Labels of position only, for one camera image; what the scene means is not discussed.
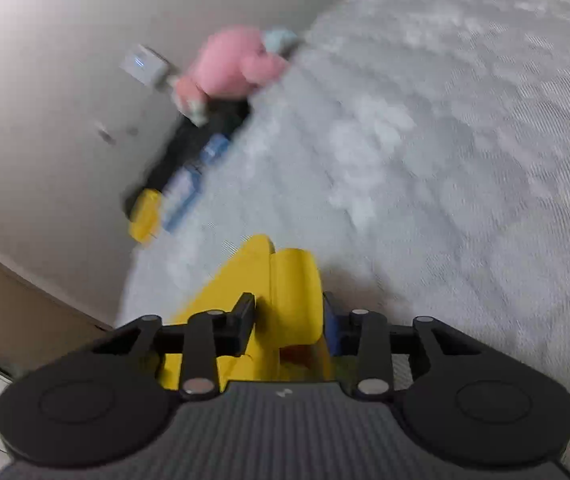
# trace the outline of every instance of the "pink toy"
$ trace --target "pink toy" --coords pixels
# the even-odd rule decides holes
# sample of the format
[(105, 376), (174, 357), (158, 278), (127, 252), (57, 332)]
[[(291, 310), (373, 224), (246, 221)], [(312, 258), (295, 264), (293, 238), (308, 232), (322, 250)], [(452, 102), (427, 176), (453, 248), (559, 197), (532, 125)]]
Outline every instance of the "pink toy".
[(244, 99), (278, 79), (288, 63), (265, 51), (261, 31), (254, 27), (224, 28), (201, 48), (187, 72), (171, 82), (178, 109), (192, 122), (207, 121), (209, 99)]

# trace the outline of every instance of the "gray wall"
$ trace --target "gray wall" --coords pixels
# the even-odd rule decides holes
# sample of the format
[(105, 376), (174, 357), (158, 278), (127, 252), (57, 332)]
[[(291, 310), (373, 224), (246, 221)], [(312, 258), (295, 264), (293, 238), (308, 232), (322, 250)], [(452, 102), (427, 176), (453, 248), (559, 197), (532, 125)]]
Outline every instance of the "gray wall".
[(175, 120), (120, 72), (127, 49), (145, 43), (184, 66), (222, 25), (301, 29), (330, 2), (0, 0), (0, 261), (111, 322), (132, 248), (120, 193)]

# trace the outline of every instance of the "light switch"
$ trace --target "light switch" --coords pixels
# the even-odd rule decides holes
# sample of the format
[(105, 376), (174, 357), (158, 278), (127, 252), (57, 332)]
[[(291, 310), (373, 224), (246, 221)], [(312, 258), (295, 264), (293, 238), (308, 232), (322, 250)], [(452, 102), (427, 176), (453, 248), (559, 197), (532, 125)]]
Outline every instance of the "light switch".
[(145, 86), (158, 86), (170, 69), (170, 64), (156, 52), (135, 46), (121, 63), (121, 68)]

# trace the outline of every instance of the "yellow plastic toy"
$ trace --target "yellow plastic toy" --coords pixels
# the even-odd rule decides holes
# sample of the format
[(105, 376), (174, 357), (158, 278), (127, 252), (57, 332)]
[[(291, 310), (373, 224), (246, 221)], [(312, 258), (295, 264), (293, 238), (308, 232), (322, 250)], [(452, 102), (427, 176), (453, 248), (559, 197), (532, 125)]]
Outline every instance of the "yellow plastic toy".
[[(217, 358), (219, 384), (228, 381), (331, 380), (323, 341), (323, 292), (312, 254), (275, 251), (265, 235), (251, 237), (201, 293), (172, 320), (184, 324), (213, 308), (230, 312), (244, 292), (254, 294), (256, 318), (245, 354)], [(168, 354), (159, 381), (176, 389), (182, 354)]]

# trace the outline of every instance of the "white bedding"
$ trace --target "white bedding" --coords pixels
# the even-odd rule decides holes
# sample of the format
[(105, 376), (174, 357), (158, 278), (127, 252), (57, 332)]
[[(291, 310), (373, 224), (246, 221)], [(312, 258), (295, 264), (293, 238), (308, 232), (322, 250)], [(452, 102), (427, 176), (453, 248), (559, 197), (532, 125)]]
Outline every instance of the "white bedding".
[(254, 105), (137, 251), (121, 322), (264, 232), (351, 308), (431, 314), (570, 391), (570, 0), (345, 0)]

